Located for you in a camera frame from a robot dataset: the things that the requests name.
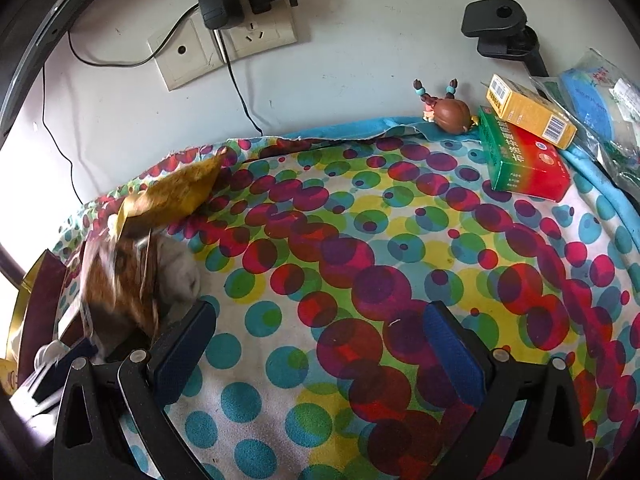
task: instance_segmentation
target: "yellow box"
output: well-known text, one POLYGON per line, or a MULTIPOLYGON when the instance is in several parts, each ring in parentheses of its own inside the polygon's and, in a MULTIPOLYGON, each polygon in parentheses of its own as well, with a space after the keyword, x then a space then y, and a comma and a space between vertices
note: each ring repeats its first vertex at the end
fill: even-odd
POLYGON ((555 104, 497 74, 486 93, 503 121, 521 127, 565 150, 574 140, 576 127, 555 104))

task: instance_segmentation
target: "bed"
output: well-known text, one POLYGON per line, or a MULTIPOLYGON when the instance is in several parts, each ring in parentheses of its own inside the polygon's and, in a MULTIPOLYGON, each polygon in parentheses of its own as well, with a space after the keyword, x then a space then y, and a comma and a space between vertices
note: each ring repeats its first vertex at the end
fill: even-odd
MULTIPOLYGON (((82 241, 124 196, 221 145, 209 199, 167 229, 198 261, 218 328, 165 411, 214 480, 425 478, 473 413, 422 333, 435 300, 488 348, 567 362, 592 478, 620 452, 640 402, 640 220, 570 153, 558 204, 493 191, 473 132, 417 118, 175 153, 60 228, 53 252, 71 272, 56 319, 78 293, 82 241)), ((157 477, 132 421, 123 428, 157 477)))

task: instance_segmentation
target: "gold wrapper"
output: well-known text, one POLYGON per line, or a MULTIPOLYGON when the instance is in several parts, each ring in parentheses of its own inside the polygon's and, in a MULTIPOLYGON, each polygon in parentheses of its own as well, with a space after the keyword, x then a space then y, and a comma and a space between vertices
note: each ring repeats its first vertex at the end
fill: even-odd
POLYGON ((147 190, 127 196, 118 212, 116 240, 142 237, 193 213, 209 196, 225 152, 223 148, 214 157, 185 166, 147 190))

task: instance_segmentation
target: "barcode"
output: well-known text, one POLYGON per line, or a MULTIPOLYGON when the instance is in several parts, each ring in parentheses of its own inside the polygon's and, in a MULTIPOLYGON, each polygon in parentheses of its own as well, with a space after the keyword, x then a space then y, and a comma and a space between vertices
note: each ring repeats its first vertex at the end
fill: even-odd
POLYGON ((549 142, 558 142, 565 128, 566 123, 555 115, 552 115, 551 119, 549 119, 549 124, 545 128, 545 132, 542 134, 542 138, 549 142))
POLYGON ((501 103, 504 101, 504 97, 505 95, 507 95, 507 92, 509 91, 509 89, 504 85, 504 83, 500 81, 497 77, 494 77, 494 79, 491 81, 491 90, 494 91, 495 96, 498 99, 500 99, 501 103))

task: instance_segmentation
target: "figurine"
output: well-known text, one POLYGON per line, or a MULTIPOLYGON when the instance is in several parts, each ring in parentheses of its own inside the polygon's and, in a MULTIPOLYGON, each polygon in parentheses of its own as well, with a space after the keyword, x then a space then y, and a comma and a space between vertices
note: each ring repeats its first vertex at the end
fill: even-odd
POLYGON ((471 116, 469 107, 465 102, 457 100, 454 96, 458 88, 458 80, 453 79, 447 86, 447 94, 444 99, 432 97, 427 94, 420 80, 414 81, 415 93, 424 103, 424 120, 436 123, 448 134, 463 134, 468 132, 478 120, 471 116))

